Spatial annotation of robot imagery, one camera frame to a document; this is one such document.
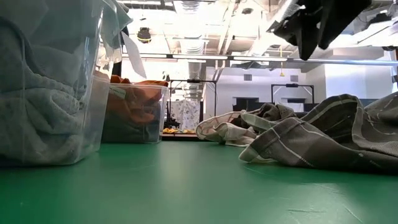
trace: table surface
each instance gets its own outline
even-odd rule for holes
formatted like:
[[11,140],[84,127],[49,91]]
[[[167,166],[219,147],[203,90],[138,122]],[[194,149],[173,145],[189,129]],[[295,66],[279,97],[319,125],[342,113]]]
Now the table surface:
[[398,178],[245,164],[212,142],[104,144],[0,170],[0,223],[397,223]]

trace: plastic bin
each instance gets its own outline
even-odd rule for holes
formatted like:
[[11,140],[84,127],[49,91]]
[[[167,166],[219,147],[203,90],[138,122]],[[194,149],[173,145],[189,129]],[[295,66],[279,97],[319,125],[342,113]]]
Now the plastic bin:
[[130,22],[119,10],[115,0],[0,1],[0,166],[73,164],[100,148]]
[[103,142],[158,143],[164,126],[167,87],[111,84]]

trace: gray cloth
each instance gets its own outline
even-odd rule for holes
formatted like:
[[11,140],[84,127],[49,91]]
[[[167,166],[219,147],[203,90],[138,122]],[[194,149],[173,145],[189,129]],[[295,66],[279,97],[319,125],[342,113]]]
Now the gray cloth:
[[397,93],[365,108],[355,96],[333,96],[302,119],[252,125],[264,132],[241,153],[243,161],[398,174]]

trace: orange object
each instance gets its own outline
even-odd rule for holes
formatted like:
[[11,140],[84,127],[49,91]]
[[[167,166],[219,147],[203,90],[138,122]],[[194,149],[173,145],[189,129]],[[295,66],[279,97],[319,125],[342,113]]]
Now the orange object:
[[106,107],[107,113],[116,113],[122,119],[125,119],[126,122],[136,124],[147,124],[154,120],[155,116],[150,113],[151,111],[146,111],[144,108],[151,108],[159,102],[162,92],[156,88],[140,88],[138,86],[134,87],[134,85],[169,85],[167,82],[151,80],[131,84],[128,78],[123,79],[117,75],[112,75],[111,83],[126,84],[126,87],[123,85],[117,86],[124,90],[126,95],[121,98],[110,93]]

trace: ceiling light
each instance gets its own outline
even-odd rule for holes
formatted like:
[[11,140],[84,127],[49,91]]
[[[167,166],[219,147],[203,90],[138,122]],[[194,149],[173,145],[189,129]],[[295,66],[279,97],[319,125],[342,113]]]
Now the ceiling light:
[[141,58],[167,58],[167,55],[163,54],[140,54]]
[[219,55],[173,55],[173,58],[179,59],[199,59],[199,60],[226,60],[228,56],[219,56]]
[[286,62],[287,58],[277,57],[234,57],[234,60],[240,61],[256,61],[256,62]]

